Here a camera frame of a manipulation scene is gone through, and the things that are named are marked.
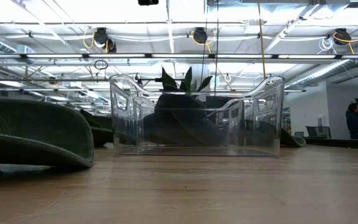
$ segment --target exposed ceiling pipe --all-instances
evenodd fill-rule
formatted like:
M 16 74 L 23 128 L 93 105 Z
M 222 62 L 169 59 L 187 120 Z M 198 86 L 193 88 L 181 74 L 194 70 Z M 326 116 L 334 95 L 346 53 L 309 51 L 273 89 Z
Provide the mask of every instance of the exposed ceiling pipe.
M 355 79 L 355 78 L 358 78 L 358 74 L 357 75 L 352 75 L 351 77 L 346 77 L 346 78 L 342 78 L 340 80 L 336 80 L 336 81 L 333 82 L 333 84 L 344 83 L 344 82 L 347 82 L 347 81 Z
M 30 47 L 22 44 L 13 44 L 0 37 L 0 52 L 4 54 L 34 54 L 35 51 Z M 18 59 L 18 62 L 32 63 L 31 59 Z
M 358 54 L 358 47 L 355 48 L 355 53 Z M 308 86 L 316 84 L 327 78 L 333 77 L 337 74 L 356 68 L 357 64 L 354 60 L 346 59 L 339 60 L 329 65 L 320 65 L 306 73 L 290 80 L 285 85 L 285 89 L 296 88 L 298 86 Z

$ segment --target white wall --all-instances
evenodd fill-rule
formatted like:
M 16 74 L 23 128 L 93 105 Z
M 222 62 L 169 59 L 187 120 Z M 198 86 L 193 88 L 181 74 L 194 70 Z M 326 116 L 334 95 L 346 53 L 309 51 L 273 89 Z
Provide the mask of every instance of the white wall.
M 326 82 L 316 87 L 305 88 L 306 93 L 289 93 L 284 98 L 283 108 L 290 108 L 291 132 L 303 131 L 308 136 L 306 126 L 317 126 L 318 118 L 323 118 L 323 126 L 329 126 Z
M 329 126 L 331 137 L 350 139 L 346 125 L 346 110 L 358 98 L 358 85 L 327 85 Z

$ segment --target orange cable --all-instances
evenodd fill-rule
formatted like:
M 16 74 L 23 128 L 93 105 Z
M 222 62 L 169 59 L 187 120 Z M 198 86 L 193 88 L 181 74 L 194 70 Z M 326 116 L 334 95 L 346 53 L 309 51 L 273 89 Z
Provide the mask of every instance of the orange cable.
M 84 46 L 85 46 L 87 49 L 91 49 L 91 48 L 93 47 L 93 42 L 94 42 L 94 32 L 92 33 L 92 44 L 91 44 L 91 46 L 88 46 L 88 45 L 86 44 L 86 42 L 85 42 L 86 30 L 87 30 L 87 29 L 85 29 L 84 37 L 83 37 L 82 40 L 83 40 Z
M 342 41 L 342 42 L 345 42 L 345 43 L 353 43 L 353 42 L 357 42 L 357 41 L 358 41 L 358 39 L 357 39 L 357 40 L 342 40 L 342 39 L 337 38 L 337 37 L 336 37 L 336 34 L 337 34 L 337 32 L 335 32 L 334 35 L 333 35 L 334 39 L 339 40 L 339 41 Z

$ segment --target ceiling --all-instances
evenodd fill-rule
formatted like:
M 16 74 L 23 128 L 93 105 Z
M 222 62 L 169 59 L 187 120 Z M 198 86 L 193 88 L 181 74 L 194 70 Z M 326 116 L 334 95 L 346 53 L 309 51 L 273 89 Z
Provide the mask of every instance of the ceiling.
M 104 53 L 96 45 L 90 49 L 84 45 L 84 41 L 91 45 L 92 33 L 97 27 L 108 29 L 110 38 L 117 46 L 117 53 L 208 54 L 208 48 L 196 44 L 191 38 L 196 27 L 206 28 L 213 54 L 260 54 L 262 49 L 261 38 L 258 38 L 257 5 L 240 4 L 241 1 L 221 0 L 219 10 L 216 3 L 207 5 L 205 0 L 160 0 L 156 6 L 139 6 L 136 0 L 24 0 L 21 7 L 19 1 L 14 1 L 0 0 L 0 40 L 12 45 L 28 46 L 37 54 Z M 288 1 L 275 1 L 275 4 L 265 4 L 271 1 L 261 2 L 262 40 L 264 49 L 268 48 L 265 54 L 334 54 L 332 47 L 338 54 L 349 54 L 347 45 L 333 45 L 322 50 L 323 39 L 328 34 L 332 35 L 335 28 L 346 28 L 352 39 L 358 39 L 358 8 L 346 8 L 349 1 L 327 1 L 327 5 L 319 5 L 318 10 L 310 12 L 300 21 L 297 18 L 309 9 L 308 1 L 299 0 L 290 4 Z M 274 38 L 283 31 L 285 33 L 275 42 Z M 90 79 L 98 72 L 91 66 L 92 61 L 89 63 L 90 71 L 83 64 L 76 65 L 79 60 L 63 61 L 72 62 L 73 65 L 41 69 L 40 65 L 28 65 L 27 73 L 33 73 L 33 78 L 55 76 Z M 103 71 L 103 76 L 123 73 L 157 78 L 161 76 L 163 66 L 170 75 L 180 78 L 189 67 L 202 63 L 135 59 L 128 66 L 127 60 L 123 59 L 110 62 L 113 66 Z M 214 62 L 205 63 L 210 68 L 209 73 L 214 75 Z M 270 61 L 265 65 L 265 72 L 283 76 L 288 81 L 321 63 L 330 62 Z M 14 62 L 6 65 L 6 61 L 0 60 L 0 66 L 25 74 L 25 66 L 14 65 Z M 218 68 L 223 74 L 219 78 L 220 88 L 227 88 L 223 80 L 225 75 L 232 77 L 231 87 L 234 89 L 253 88 L 263 80 L 260 60 L 218 61 Z M 82 82 L 81 85 L 85 88 L 108 88 L 107 82 Z M 160 83 L 150 82 L 145 88 L 160 87 Z M 109 98 L 108 92 L 99 94 Z

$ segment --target wooden table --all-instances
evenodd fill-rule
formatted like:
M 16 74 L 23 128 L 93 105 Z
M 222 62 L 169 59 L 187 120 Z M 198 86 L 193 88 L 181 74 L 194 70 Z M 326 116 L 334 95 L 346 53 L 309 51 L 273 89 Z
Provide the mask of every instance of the wooden table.
M 0 171 L 0 223 L 358 223 L 358 150 L 114 156 L 81 172 Z

